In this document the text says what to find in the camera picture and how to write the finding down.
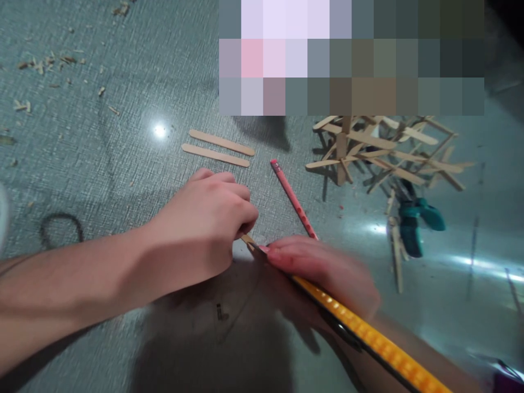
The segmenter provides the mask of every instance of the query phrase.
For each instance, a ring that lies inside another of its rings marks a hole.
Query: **gray floor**
[[[217,3],[138,0],[126,18],[111,15],[116,6],[116,0],[0,3],[0,126],[17,140],[0,146],[0,181],[13,201],[4,257],[44,249],[43,223],[53,246],[77,241],[71,220],[49,222],[57,213],[74,216],[85,239],[145,223],[201,166],[232,171],[250,187],[260,211],[252,232],[258,242],[304,234],[269,166],[277,158],[319,237],[370,267],[386,314],[468,370],[478,355],[524,368],[522,85],[494,88],[483,117],[438,119],[460,134],[454,160],[478,165],[459,175],[463,193],[444,182],[425,192],[449,229],[422,229],[426,256],[404,264],[405,290],[397,295],[386,196],[382,190],[366,195],[370,173],[353,168],[355,184],[337,187],[304,170],[319,158],[313,150],[321,144],[311,132],[319,117],[218,114]],[[51,51],[87,62],[61,72],[55,66],[44,76],[16,69]],[[31,116],[15,112],[14,99],[29,100]],[[166,138],[155,136],[157,127],[168,131]],[[251,167],[183,153],[190,128],[254,147]],[[11,167],[14,159],[18,165]],[[31,359],[4,384],[28,392],[142,392],[319,391],[329,383],[329,391],[348,391],[348,367],[337,351],[317,333],[305,333],[306,322],[290,323],[268,304],[263,294],[271,292],[271,281],[257,287],[258,269],[236,263],[211,283],[82,332]],[[216,326],[217,301],[237,316],[227,328]]]

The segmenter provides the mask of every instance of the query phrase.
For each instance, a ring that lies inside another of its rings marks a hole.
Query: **wooden debris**
[[[129,12],[129,3],[128,2],[120,2],[120,8],[115,8],[113,10],[113,15],[126,16],[127,12]]]
[[[393,202],[395,200],[395,189],[391,188],[391,193],[389,194],[388,198],[388,208],[386,209],[386,216],[389,216],[389,213],[391,213],[391,208],[393,207]]]
[[[72,56],[62,56],[60,60],[67,64],[76,63],[76,59]]]
[[[27,105],[23,105],[20,101],[15,100],[15,106],[13,108],[15,111],[27,110]]]
[[[0,135],[0,145],[14,145],[16,140],[12,136]]]
[[[108,105],[108,107],[111,112],[113,112],[117,116],[120,116],[120,112],[118,112],[115,108],[113,108],[111,105]]]
[[[35,65],[33,66],[33,68],[34,68],[35,70],[37,70],[38,73],[39,73],[40,75],[44,75],[44,62],[43,62],[43,61],[40,61],[40,62],[38,62],[38,63],[35,63]]]

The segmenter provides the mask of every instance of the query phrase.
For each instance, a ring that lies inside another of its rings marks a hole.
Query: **red pencil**
[[[306,214],[304,213],[304,209],[302,209],[302,206],[300,206],[300,202],[297,199],[295,193],[293,192],[293,189],[291,188],[291,185],[289,184],[288,180],[286,179],[284,172],[282,171],[282,168],[280,167],[280,165],[278,165],[278,162],[276,160],[271,160],[271,166],[273,167],[273,170],[275,171],[278,179],[280,180],[282,187],[284,187],[284,191],[288,195],[291,203],[293,204],[296,213],[299,215],[302,224],[304,224],[304,228],[306,228],[309,237],[318,240],[318,236],[313,230],[311,223],[309,223],[309,220],[307,219]]]

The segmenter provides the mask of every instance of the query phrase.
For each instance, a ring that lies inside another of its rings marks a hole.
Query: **wooden craft stick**
[[[376,124],[370,124],[369,126],[367,126],[364,131],[362,131],[362,133],[366,134],[366,135],[371,135],[371,133],[373,132],[373,130],[375,129],[375,127],[378,127]],[[362,150],[362,148],[364,147],[364,144],[363,143],[359,143],[357,145],[355,145],[354,147],[351,148],[351,150],[349,151],[348,153],[348,156],[353,156],[355,154],[357,154],[360,150]]]
[[[342,127],[336,126],[334,124],[328,123],[322,126],[322,130],[327,131],[331,134],[337,135],[342,132]]]
[[[220,138],[219,136],[206,134],[202,131],[197,131],[194,129],[189,130],[189,135],[195,139],[203,140],[204,142],[209,142],[214,145],[222,146],[222,147],[228,148],[229,150],[233,150],[238,153],[245,154],[247,156],[255,155],[255,150],[253,150],[252,148],[239,145],[227,139]]]
[[[458,181],[453,175],[447,173],[446,171],[439,172],[443,178],[445,178],[457,191],[464,191],[466,188],[464,185]]]
[[[342,169],[344,172],[346,172],[346,176],[348,177],[349,184],[353,184],[353,177],[351,176],[351,173],[349,173],[349,169],[344,162],[344,160],[340,160],[340,165],[342,166]]]
[[[389,213],[391,213],[391,208],[393,207],[393,201],[395,200],[395,189],[391,188],[391,193],[389,194],[388,198],[388,207],[386,208],[386,216],[389,216]]]
[[[355,131],[350,131],[348,136],[350,139],[356,140],[357,142],[362,142],[385,150],[392,150],[397,146],[396,143],[391,142],[389,140],[375,138],[373,136]]]
[[[342,168],[345,166],[342,160],[345,159],[348,152],[348,138],[346,133],[339,133],[335,143],[337,145],[337,159],[340,160],[340,163],[337,165],[337,184],[341,186],[346,181],[346,173]]]
[[[402,158],[403,160],[406,160],[406,161],[412,161],[412,162],[419,162],[419,163],[423,163],[423,162],[426,162],[439,169],[439,170],[446,170],[448,172],[451,172],[451,173],[462,173],[464,172],[464,168],[460,167],[460,166],[457,166],[457,165],[451,165],[451,164],[447,164],[447,163],[443,163],[443,162],[439,162],[439,161],[433,161],[433,160],[428,160],[427,158],[424,158],[422,156],[414,156],[412,154],[408,154],[408,153],[404,153],[404,152],[400,152],[400,151],[392,151],[391,152],[391,155],[392,156],[395,156],[395,157],[399,157],[399,158]]]
[[[327,151],[325,156],[322,157],[321,161],[327,160],[333,154],[333,152],[335,151],[336,148],[337,148],[337,144],[335,142],[333,142],[333,145],[329,148],[329,150]]]
[[[449,135],[444,141],[440,144],[439,147],[435,149],[433,153],[431,153],[429,156],[427,156],[427,161],[423,162],[422,165],[415,171],[417,174],[423,167],[426,166],[427,162],[431,160],[434,156],[438,154],[439,151],[441,151],[443,148],[446,147],[446,145],[456,136],[456,134]]]
[[[373,164],[375,164],[376,166],[379,166],[381,167],[382,169],[386,169],[386,170],[391,170],[391,169],[395,169],[393,171],[393,174],[398,176],[398,177],[401,177],[401,178],[405,178],[406,180],[409,180],[411,183],[413,184],[418,184],[418,185],[422,185],[425,183],[425,180],[421,177],[418,177],[414,174],[412,174],[411,172],[408,172],[407,170],[404,170],[402,168],[396,168],[393,164],[390,164],[386,161],[383,161],[379,158],[367,158],[367,160]]]
[[[333,120],[335,120],[338,116],[328,116],[325,119],[319,121],[317,124],[313,126],[314,130],[320,129],[324,127],[326,124],[331,123]]]
[[[425,118],[424,121],[427,122],[428,124],[432,125],[436,129],[438,129],[438,130],[440,130],[442,132],[445,132],[448,135],[452,135],[452,136],[457,136],[458,135],[458,134],[454,133],[453,131],[451,131],[448,127],[440,124],[439,122],[436,122],[433,119]]]
[[[229,164],[243,166],[244,168],[247,168],[249,166],[249,161],[244,160],[242,158],[229,156],[227,154],[218,153],[213,150],[204,149],[202,147],[193,146],[189,144],[183,144],[182,150],[184,150],[186,153],[196,154],[197,156],[203,156],[207,158],[212,158],[215,160],[227,162]]]
[[[410,136],[411,138],[417,139],[421,142],[424,142],[427,145],[436,145],[438,144],[438,140],[435,138],[432,138],[426,134],[423,134],[422,132],[415,131],[413,128],[406,127],[404,131],[402,131],[402,134],[405,136]]]
[[[391,239],[393,241],[393,259],[395,262],[395,276],[397,281],[397,291],[398,293],[402,293],[404,291],[404,282],[402,279],[402,257],[401,257],[401,251],[400,251],[400,230],[398,228],[398,224],[396,222],[396,219],[393,217],[390,217],[390,225],[391,225]]]

